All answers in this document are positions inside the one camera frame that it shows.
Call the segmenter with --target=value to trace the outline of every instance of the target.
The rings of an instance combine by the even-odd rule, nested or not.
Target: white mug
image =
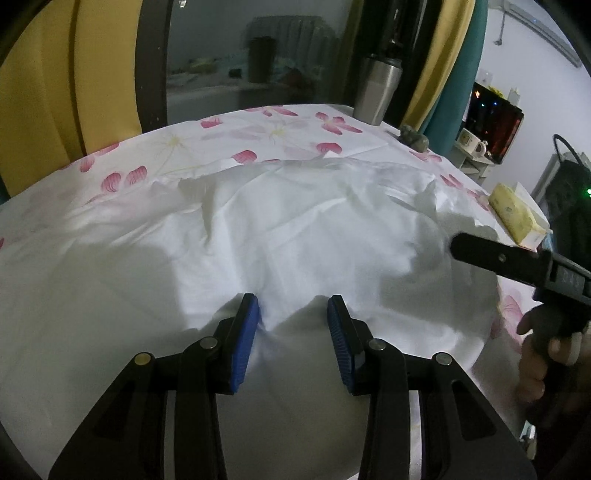
[[[484,157],[486,153],[487,142],[481,142],[480,138],[478,138],[472,132],[469,132],[465,128],[462,128],[462,131],[460,132],[457,141],[462,146],[462,148],[473,157]]]

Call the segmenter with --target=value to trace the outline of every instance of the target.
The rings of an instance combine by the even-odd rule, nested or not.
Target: tissue box
[[[513,189],[499,183],[488,202],[520,247],[535,251],[550,230],[548,220],[519,183]]]

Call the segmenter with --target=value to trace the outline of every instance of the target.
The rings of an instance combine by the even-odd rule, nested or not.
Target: white cloth
[[[160,178],[77,208],[0,250],[1,420],[46,478],[135,353],[182,351],[251,292],[263,323],[246,379],[218,398],[229,477],[348,478],[368,399],[340,381],[327,298],[403,352],[469,369],[496,276],[447,243],[492,238],[484,214],[435,174],[345,158]]]

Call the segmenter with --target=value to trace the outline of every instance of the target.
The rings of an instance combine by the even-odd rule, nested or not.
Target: metal screw
[[[148,365],[151,360],[152,360],[152,357],[149,353],[138,353],[134,357],[135,364],[139,365],[139,366]]]
[[[369,341],[368,345],[372,350],[384,350],[386,348],[387,343],[384,342],[382,339],[372,338]]]
[[[215,346],[217,345],[217,338],[215,338],[215,337],[202,338],[201,340],[199,340],[199,345],[201,345],[201,348],[203,348],[205,350],[211,350],[212,348],[215,348]]]
[[[449,355],[449,353],[438,353],[437,355],[435,355],[435,361],[439,364],[439,365],[451,365],[452,364],[452,356]]]

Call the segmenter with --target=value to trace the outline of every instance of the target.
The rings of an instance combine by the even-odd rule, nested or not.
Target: silver cup
[[[402,76],[400,61],[364,59],[361,75],[353,117],[369,125],[379,125]]]

